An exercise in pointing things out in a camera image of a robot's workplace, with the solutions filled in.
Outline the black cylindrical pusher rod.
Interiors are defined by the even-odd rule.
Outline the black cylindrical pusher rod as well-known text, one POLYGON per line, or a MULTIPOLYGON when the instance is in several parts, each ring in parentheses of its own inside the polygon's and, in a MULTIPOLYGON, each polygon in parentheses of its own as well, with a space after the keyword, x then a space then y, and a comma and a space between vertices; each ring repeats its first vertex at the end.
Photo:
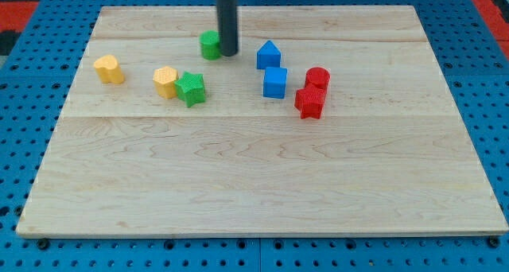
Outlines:
POLYGON ((234 56, 239 51, 237 0, 216 0, 220 52, 234 56))

